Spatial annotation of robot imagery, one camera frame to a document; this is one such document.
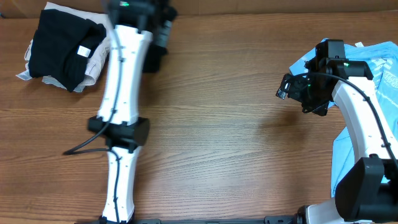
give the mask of cable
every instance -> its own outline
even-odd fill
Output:
[[[106,6],[105,1],[101,0],[101,3],[102,3],[104,11],[106,12],[106,14],[109,17],[109,9]],[[114,24],[113,24],[112,19],[110,17],[109,17],[109,21],[112,24],[112,27],[114,27]],[[110,153],[114,154],[114,156],[116,157],[118,168],[117,168],[117,171],[116,171],[116,179],[115,179],[115,183],[114,183],[113,203],[114,203],[114,209],[115,209],[115,213],[116,213],[116,221],[117,221],[117,223],[120,223],[119,211],[118,211],[118,203],[117,203],[117,201],[118,201],[117,194],[118,194],[118,182],[119,182],[120,159],[121,158],[118,156],[118,154],[115,151],[113,151],[111,149],[86,149],[86,150],[78,151],[79,149],[85,147],[90,142],[94,141],[96,138],[98,138],[100,135],[102,135],[106,131],[106,129],[109,127],[109,125],[111,124],[113,116],[116,113],[116,104],[118,103],[118,99],[119,99],[119,91],[120,91],[122,74],[123,74],[123,65],[122,65],[122,63],[123,63],[123,55],[122,55],[122,48],[121,48],[121,44],[120,44],[118,33],[115,31],[115,29],[112,29],[112,33],[114,35],[114,39],[116,41],[116,48],[118,50],[119,75],[118,75],[118,84],[116,86],[116,94],[115,94],[115,98],[114,98],[114,102],[113,102],[111,116],[109,117],[109,119],[107,120],[105,125],[101,128],[101,130],[98,131],[93,137],[89,138],[87,141],[79,144],[78,146],[75,146],[75,147],[65,151],[63,154],[64,155],[77,155],[77,154],[83,154],[83,153],[89,153],[89,152],[110,152]]]
[[[287,83],[289,83],[288,81],[290,80],[297,80],[297,77],[304,77],[306,75],[318,75],[318,76],[324,76],[324,77],[329,77],[329,78],[334,78],[336,80],[342,81],[343,83],[351,86],[352,88],[354,88],[364,99],[366,102],[368,102],[369,107],[371,108],[373,115],[374,115],[374,119],[376,120],[377,126],[379,127],[380,130],[380,134],[384,143],[384,147],[387,149],[388,154],[390,155],[390,158],[392,159],[394,166],[396,167],[396,170],[398,172],[398,161],[393,153],[393,151],[391,150],[391,144],[388,142],[387,140],[387,136],[386,133],[384,132],[384,128],[381,124],[381,120],[380,117],[370,99],[370,97],[368,97],[360,88],[358,88],[356,85],[352,84],[351,82],[349,82],[348,80],[345,80],[344,78],[341,77],[337,77],[335,75],[330,75],[330,74],[326,74],[326,73],[320,73],[320,72],[310,72],[310,73],[302,73],[302,74],[298,74],[295,75],[294,77],[288,79],[285,81],[284,85],[282,85],[282,91],[285,89],[285,86]]]

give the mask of green light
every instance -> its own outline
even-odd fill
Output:
[[[128,2],[120,2],[120,6],[129,6],[130,4]]]

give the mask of brown wall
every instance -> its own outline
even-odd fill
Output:
[[[39,17],[47,0],[5,0],[8,18]],[[52,0],[84,11],[101,12],[100,0]],[[181,15],[275,12],[362,12],[398,9],[398,0],[173,0]]]

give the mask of tabletop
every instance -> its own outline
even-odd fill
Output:
[[[0,223],[95,220],[107,155],[62,152],[92,135],[87,119],[100,107],[106,68],[83,93],[16,78],[38,22],[0,20]],[[325,37],[396,43],[398,12],[179,17],[161,71],[142,78],[140,116],[151,131],[136,217],[263,218],[329,199],[340,111],[303,114],[275,96],[289,67]]]

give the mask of blue cloth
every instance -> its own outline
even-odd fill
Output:
[[[368,63],[376,84],[376,95],[392,133],[398,139],[398,46],[392,42],[369,47],[353,47],[345,44],[346,58],[363,60]],[[308,72],[305,61],[315,57],[315,48],[305,54],[290,67],[293,75]],[[354,166],[353,144],[347,127],[333,143],[331,163],[331,196],[335,196],[336,186]]]

